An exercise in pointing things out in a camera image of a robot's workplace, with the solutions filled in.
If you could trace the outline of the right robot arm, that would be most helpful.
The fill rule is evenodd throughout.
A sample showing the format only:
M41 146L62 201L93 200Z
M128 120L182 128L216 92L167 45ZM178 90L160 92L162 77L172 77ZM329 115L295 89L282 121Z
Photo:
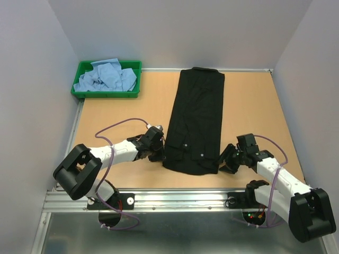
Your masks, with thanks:
M293 236L299 242L336 232L329 195L322 188L312 188L289 173L284 165L256 143L258 136L252 133L237 137L237 144L228 144L219 157L221 171L235 174L240 166L246 166L263 177L246 185L242 192L230 192L225 201L229 209L262 208L259 215L244 218L257 228L272 227L269 219L274 213L287 222Z

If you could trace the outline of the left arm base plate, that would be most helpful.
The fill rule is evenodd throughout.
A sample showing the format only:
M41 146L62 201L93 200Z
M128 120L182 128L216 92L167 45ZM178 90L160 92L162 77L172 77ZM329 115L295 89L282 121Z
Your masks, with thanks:
M118 193L106 201L107 204L115 209L133 210L135 205L134 193ZM87 209L90 211L110 210L110 208L102 203L98 198L91 198L87 201Z

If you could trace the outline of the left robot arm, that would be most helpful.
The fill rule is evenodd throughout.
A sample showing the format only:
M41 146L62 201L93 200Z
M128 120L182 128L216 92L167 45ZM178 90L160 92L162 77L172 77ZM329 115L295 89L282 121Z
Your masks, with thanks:
M145 134L127 138L120 143L97 148L76 145L53 172L57 183L73 200L87 197L100 201L105 208L130 205L108 181L100 182L99 171L123 162L148 158L151 162L164 159L163 127L147 125Z

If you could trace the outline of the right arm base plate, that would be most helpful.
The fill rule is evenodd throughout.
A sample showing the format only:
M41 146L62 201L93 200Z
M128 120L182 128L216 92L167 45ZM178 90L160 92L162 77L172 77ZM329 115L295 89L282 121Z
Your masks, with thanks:
M262 205L258 203L252 194L246 192L230 192L227 194L225 206L229 209L248 209L260 208Z

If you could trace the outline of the black long sleeve shirt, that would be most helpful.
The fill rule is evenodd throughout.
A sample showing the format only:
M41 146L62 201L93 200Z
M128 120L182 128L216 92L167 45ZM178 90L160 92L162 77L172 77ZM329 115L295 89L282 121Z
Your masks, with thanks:
M189 175L217 174L225 75L182 70L167 129L163 167Z

